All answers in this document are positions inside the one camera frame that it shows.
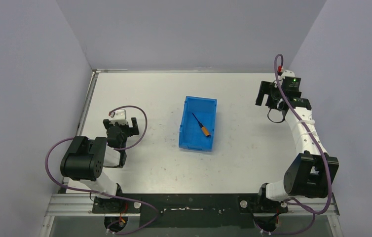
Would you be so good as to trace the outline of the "orange black screwdriver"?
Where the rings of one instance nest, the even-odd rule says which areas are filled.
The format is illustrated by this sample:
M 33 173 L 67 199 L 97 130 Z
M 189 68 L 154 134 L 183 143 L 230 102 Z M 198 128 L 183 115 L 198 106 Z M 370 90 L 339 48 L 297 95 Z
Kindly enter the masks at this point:
M 207 137 L 207 138 L 211 137 L 211 134 L 208 131 L 208 129 L 200 122 L 200 120 L 196 117 L 196 115 L 194 113 L 192 113 L 192 115 L 196 119 L 196 121 L 197 121 L 202 133 L 204 134 L 204 136 Z

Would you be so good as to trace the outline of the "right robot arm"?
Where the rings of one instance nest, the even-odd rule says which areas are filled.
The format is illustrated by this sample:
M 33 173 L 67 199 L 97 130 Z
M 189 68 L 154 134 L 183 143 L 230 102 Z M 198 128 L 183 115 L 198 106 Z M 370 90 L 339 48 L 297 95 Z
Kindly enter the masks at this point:
M 263 184 L 260 189 L 262 193 L 255 197 L 256 208 L 263 212 L 272 208 L 275 201 L 291 197 L 328 196 L 328 180 L 321 153 L 325 155 L 332 180 L 339 167 L 338 159 L 329 155 L 319 139 L 312 117 L 312 107 L 308 99 L 301 98 L 299 83 L 299 78 L 285 78 L 282 85 L 291 108 L 283 101 L 280 90 L 273 82 L 262 81 L 256 98 L 256 105 L 260 106 L 267 95 L 266 106 L 282 113 L 292 132 L 297 152 L 283 180 Z

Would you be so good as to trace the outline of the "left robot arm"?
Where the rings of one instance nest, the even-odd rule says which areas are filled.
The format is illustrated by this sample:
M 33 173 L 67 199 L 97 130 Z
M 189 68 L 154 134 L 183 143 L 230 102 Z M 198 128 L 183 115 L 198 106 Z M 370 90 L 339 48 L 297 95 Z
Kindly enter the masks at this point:
M 111 213 L 123 207 L 121 186 L 112 181 L 103 168 L 123 168 L 126 159 L 126 143 L 129 137 L 139 135 L 137 119 L 131 118 L 132 125 L 125 118 L 105 119 L 105 137 L 89 139 L 76 136 L 62 158 L 60 171 L 64 177 L 80 181 L 91 191 L 98 191 L 104 198 L 104 207 Z

